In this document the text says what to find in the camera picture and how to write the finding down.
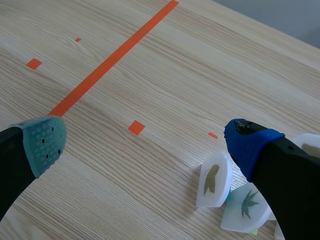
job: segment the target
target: teal gripper pad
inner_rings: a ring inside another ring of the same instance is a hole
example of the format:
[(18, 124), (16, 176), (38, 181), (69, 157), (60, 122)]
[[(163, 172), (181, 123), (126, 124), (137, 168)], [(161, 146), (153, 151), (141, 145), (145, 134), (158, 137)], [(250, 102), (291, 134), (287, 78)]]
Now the teal gripper pad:
[(63, 153), (67, 139), (64, 121), (43, 116), (13, 124), (23, 132), (23, 147), (33, 175), (39, 178)]

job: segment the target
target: wood grain surface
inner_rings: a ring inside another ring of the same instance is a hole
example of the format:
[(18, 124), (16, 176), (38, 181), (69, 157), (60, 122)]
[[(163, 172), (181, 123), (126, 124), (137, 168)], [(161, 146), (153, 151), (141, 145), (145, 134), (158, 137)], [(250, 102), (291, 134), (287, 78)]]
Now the wood grain surface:
[[(0, 131), (46, 115), (167, 2), (0, 0)], [(0, 239), (274, 239), (274, 222), (257, 236), (228, 232), (224, 206), (196, 208), (200, 165), (227, 151), (233, 118), (289, 139), (319, 134), (319, 63), (306, 43), (180, 0), (63, 116), (64, 154), (9, 209)], [(232, 189), (246, 182), (233, 175)]]

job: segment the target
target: leaf print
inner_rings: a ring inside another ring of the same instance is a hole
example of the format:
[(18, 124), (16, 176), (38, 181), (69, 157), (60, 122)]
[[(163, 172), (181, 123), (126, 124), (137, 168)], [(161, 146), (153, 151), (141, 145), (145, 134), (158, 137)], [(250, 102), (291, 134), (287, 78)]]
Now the leaf print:
[(252, 190), (250, 190), (249, 193), (246, 195), (245, 199), (243, 200), (242, 206), (241, 206), (241, 214), (242, 214), (243, 218), (244, 218), (244, 214), (245, 214), (248, 216), (249, 219), (251, 219), (251, 217), (249, 215), (249, 207), (252, 207), (254, 205), (259, 204), (258, 202), (252, 201), (252, 199), (258, 193), (258, 191), (256, 191), (252, 195), (250, 195), (251, 191)]
[(311, 156), (320, 158), (320, 148), (318, 148), (316, 146), (311, 146), (311, 145), (304, 143), (302, 145), (301, 149)]
[(220, 167), (217, 164), (213, 165), (210, 171), (208, 172), (208, 175), (206, 176), (205, 182), (204, 182), (204, 194), (206, 194), (208, 189), (211, 193), (215, 193), (216, 175), (218, 173), (219, 168)]

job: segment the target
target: translucent plastic piece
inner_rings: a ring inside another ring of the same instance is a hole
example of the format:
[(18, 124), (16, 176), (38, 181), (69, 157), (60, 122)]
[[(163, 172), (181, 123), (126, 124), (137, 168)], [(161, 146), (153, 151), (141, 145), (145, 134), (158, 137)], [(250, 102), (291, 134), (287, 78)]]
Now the translucent plastic piece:
[(320, 135), (305, 133), (295, 137), (292, 142), (307, 154), (320, 158)]
[(22, 129), (24, 151), (36, 178), (63, 153), (67, 131), (63, 120), (58, 116), (38, 117), (10, 127)]
[(278, 222), (276, 222), (276, 224), (275, 224), (274, 237), (275, 237), (277, 240), (285, 240), (285, 236), (284, 236), (284, 234), (282, 233), (281, 228), (280, 228)]
[(196, 206), (219, 208), (228, 198), (232, 181), (232, 160), (223, 153), (210, 157), (201, 165)]
[(253, 183), (231, 192), (220, 227), (227, 231), (250, 233), (260, 228), (272, 213), (267, 201)]

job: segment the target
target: gray wall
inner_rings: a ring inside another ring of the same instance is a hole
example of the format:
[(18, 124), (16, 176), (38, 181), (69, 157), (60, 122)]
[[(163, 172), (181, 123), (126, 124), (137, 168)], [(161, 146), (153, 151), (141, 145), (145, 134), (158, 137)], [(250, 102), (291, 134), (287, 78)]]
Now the gray wall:
[(214, 0), (320, 48), (320, 0)]

